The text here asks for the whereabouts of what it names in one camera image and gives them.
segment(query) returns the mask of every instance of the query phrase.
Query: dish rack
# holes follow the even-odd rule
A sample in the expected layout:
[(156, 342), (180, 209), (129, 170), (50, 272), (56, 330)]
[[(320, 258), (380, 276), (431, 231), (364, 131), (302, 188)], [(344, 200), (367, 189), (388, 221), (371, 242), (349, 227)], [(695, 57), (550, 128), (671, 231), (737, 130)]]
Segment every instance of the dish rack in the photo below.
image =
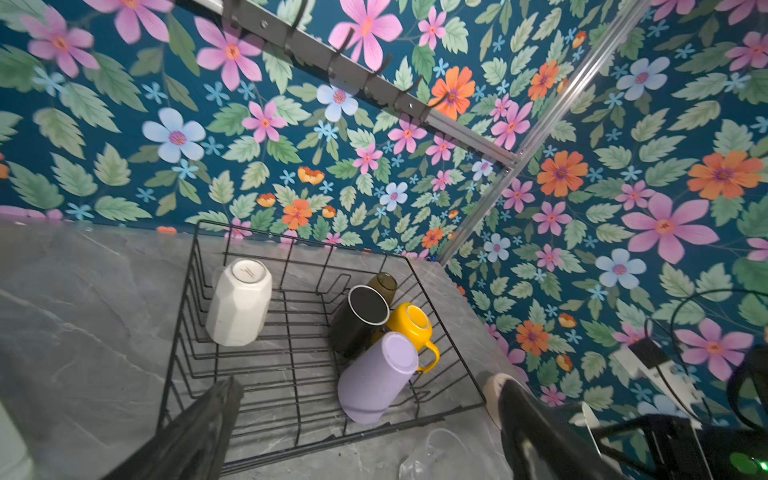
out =
[[(427, 425), (485, 404), (409, 259), (244, 227), (236, 232), (242, 240), (222, 236), (229, 230), (226, 223), (207, 220), (195, 227), (157, 422), (159, 431), (217, 380), (234, 376), (244, 394), (222, 475)], [(236, 257), (264, 263), (273, 292), (257, 339), (225, 347), (204, 326), (214, 271)], [(336, 398), (347, 360), (329, 347), (328, 330), (348, 289), (381, 272), (398, 282), (392, 306), (414, 303), (429, 316), (441, 359), (431, 372), (411, 378), (379, 422), (357, 425)], [(433, 358), (426, 349), (419, 357), (422, 365)]]

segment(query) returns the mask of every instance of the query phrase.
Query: black tumbler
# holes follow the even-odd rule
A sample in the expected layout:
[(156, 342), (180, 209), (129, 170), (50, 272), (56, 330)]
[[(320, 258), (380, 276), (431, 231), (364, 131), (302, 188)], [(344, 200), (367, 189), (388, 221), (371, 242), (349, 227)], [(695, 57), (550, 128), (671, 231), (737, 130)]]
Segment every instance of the black tumbler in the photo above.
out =
[(381, 293), (367, 285), (352, 287), (333, 318), (331, 348), (347, 359), (358, 356), (388, 319), (389, 305)]

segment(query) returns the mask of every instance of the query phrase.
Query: mug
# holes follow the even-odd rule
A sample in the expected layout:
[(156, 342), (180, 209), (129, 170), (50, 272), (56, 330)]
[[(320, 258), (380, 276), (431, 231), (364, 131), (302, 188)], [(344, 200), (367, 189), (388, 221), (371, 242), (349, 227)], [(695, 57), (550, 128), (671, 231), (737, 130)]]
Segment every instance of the mug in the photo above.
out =
[(389, 319), (389, 305), (381, 293), (367, 285), (349, 289), (329, 333), (331, 348), (347, 359), (358, 356)]
[(387, 304), (392, 305), (395, 300), (395, 293), (397, 293), (397, 280), (394, 276), (387, 272), (381, 272), (368, 282), (368, 286), (381, 293)]
[(419, 366), (419, 354), (406, 338), (388, 332), (339, 378), (339, 403), (355, 423), (376, 423)]
[(402, 303), (392, 311), (386, 326), (393, 332), (405, 335), (413, 343), (417, 351), (427, 347), (435, 354), (435, 361), (426, 368), (420, 366), (420, 372), (427, 373), (435, 368), (437, 362), (440, 361), (440, 352), (435, 344), (430, 341), (432, 338), (432, 323), (422, 309), (413, 303)]
[(243, 346), (261, 333), (272, 298), (272, 274), (256, 260), (233, 261), (219, 277), (205, 330), (222, 346)]

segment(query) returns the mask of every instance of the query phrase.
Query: lavender tumbler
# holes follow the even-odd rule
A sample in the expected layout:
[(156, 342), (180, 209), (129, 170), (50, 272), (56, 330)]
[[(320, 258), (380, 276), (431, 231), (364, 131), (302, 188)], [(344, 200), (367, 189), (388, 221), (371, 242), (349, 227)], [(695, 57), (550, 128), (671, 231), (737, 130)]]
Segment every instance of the lavender tumbler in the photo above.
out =
[(401, 333), (388, 332), (341, 374), (341, 408), (360, 425), (378, 422), (417, 367), (413, 343)]

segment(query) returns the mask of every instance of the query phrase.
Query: mug handle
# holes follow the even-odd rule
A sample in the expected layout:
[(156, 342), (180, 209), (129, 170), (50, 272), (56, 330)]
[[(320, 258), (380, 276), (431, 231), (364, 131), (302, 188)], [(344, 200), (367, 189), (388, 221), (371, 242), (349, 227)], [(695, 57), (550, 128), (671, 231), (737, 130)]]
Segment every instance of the mug handle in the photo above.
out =
[(437, 366), (437, 362), (440, 361), (440, 350), (437, 350), (437, 347), (435, 346), (435, 344), (430, 342), (429, 340), (427, 340), (427, 343), (424, 346), (430, 349), (432, 353), (435, 354), (435, 361), (432, 362), (432, 364), (426, 368), (420, 366), (418, 369), (416, 369), (416, 371), (428, 373), (429, 370), (434, 369)]

